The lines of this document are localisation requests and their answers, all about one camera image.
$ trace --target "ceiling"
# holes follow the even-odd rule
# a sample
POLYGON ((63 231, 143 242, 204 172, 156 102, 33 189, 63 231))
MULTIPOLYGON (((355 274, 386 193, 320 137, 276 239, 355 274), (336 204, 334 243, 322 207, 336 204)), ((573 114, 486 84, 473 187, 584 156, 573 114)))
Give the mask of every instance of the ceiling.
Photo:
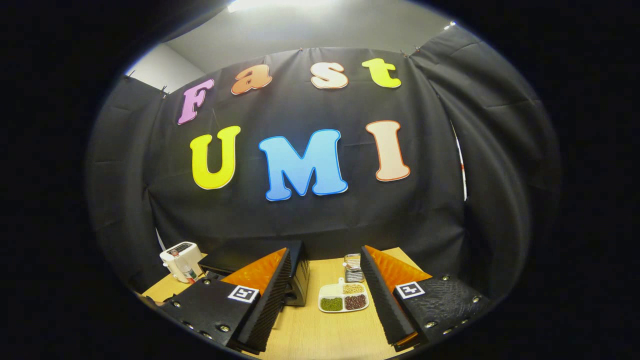
POLYGON ((363 47, 412 53, 451 20, 405 0, 301 1, 233 13, 224 9, 165 44, 202 72, 210 73, 300 47, 363 47))

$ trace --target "ceiling light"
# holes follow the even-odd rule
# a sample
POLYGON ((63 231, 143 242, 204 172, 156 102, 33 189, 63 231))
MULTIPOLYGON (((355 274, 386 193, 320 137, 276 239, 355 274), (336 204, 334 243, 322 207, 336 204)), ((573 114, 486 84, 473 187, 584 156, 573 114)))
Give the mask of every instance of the ceiling light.
POLYGON ((306 1, 306 0, 236 0, 233 3, 230 3, 227 7, 227 10, 230 13, 234 13, 238 10, 245 10, 249 8, 257 8, 265 5, 296 5, 296 6, 310 6, 310 5, 319 5, 322 3, 327 3, 327 0, 314 0, 314 1, 306 1))

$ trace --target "black box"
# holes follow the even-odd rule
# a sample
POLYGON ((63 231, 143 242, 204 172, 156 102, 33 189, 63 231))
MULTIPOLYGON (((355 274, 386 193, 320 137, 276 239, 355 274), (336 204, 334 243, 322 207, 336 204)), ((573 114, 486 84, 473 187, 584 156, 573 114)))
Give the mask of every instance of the black box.
POLYGON ((203 271, 228 275, 268 254, 286 247, 291 255, 291 273, 285 292, 285 305, 304 306, 309 283, 309 260, 299 240, 234 240, 215 249, 198 264, 203 271))

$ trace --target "green beans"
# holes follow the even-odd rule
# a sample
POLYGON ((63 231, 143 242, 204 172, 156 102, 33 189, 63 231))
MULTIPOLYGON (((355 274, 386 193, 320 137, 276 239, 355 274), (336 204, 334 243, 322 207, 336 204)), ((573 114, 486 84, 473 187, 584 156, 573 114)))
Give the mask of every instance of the green beans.
POLYGON ((325 311, 340 311, 342 310, 342 298, 320 299, 320 308, 325 311))

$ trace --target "gray wall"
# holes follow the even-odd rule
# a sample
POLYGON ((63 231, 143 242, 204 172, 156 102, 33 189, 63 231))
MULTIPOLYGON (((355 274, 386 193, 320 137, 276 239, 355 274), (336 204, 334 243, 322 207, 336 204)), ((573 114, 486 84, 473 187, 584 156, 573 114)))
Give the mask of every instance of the gray wall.
POLYGON ((364 47, 410 54, 451 20, 405 0, 301 1, 234 13, 225 9, 165 43, 176 54, 164 49, 163 60, 160 51, 151 51, 131 70, 136 69, 134 78, 156 88, 168 85, 171 92, 202 74, 300 47, 364 47))

